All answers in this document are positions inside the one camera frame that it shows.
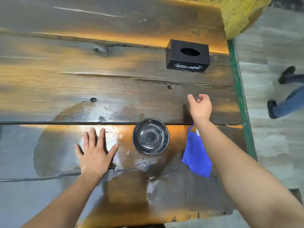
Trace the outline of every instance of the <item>black bowl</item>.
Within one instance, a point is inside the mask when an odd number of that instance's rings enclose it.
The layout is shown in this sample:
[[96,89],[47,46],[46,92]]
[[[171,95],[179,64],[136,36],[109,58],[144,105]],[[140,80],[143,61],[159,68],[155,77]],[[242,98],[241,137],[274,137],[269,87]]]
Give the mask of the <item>black bowl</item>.
[[155,157],[163,153],[170,140],[166,125],[158,119],[147,118],[139,122],[132,133],[132,142],[139,153]]

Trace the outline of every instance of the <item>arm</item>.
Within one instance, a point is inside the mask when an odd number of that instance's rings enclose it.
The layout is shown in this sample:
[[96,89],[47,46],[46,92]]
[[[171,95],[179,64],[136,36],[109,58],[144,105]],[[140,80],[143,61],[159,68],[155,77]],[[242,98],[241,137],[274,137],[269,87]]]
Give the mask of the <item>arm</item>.
[[79,145],[75,145],[79,159],[81,175],[74,184],[54,199],[39,214],[33,217],[22,228],[74,228],[92,191],[108,170],[110,162],[118,149],[114,145],[108,154],[104,151],[104,129],[100,130],[96,143],[96,131],[91,128],[90,134],[83,133],[84,154]]
[[304,209],[270,172],[210,121],[210,99],[188,95],[190,113],[221,182],[250,227],[304,227]]

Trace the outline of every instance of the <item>person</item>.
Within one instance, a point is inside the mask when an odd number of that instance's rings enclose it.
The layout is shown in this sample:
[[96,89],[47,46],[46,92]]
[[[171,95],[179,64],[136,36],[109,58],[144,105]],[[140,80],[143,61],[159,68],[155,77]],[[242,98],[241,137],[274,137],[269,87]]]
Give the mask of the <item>person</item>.
[[[304,83],[304,74],[294,74],[294,72],[295,67],[289,66],[282,72],[279,83],[281,85],[295,82]],[[285,102],[280,104],[277,104],[275,100],[267,102],[268,114],[271,119],[281,118],[301,108],[304,108],[304,85],[292,91]]]
[[[218,176],[242,217],[253,228],[304,227],[301,203],[278,179],[241,150],[209,120],[208,95],[188,95],[190,113]],[[100,178],[107,171],[118,144],[104,151],[104,129],[84,133],[84,153],[75,145],[81,175],[75,183],[33,217],[23,228],[74,228]]]

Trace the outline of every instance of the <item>oval hole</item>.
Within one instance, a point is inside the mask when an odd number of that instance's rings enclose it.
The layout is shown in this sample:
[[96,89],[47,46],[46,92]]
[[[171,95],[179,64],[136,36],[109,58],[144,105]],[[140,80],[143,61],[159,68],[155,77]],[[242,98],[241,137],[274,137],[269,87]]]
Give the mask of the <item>oval hole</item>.
[[182,48],[180,50],[183,54],[189,56],[199,56],[201,54],[201,52],[199,52],[197,49],[192,49],[192,48]]

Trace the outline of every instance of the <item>jeans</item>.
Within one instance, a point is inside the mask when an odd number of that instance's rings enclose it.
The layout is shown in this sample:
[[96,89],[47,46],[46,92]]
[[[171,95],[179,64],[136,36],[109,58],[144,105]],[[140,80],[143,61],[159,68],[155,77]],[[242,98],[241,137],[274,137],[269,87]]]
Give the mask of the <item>jeans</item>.
[[[286,79],[286,83],[304,83],[304,74],[289,73],[284,75],[284,78]],[[273,107],[273,113],[280,118],[301,108],[304,108],[304,85],[292,91],[285,102]]]

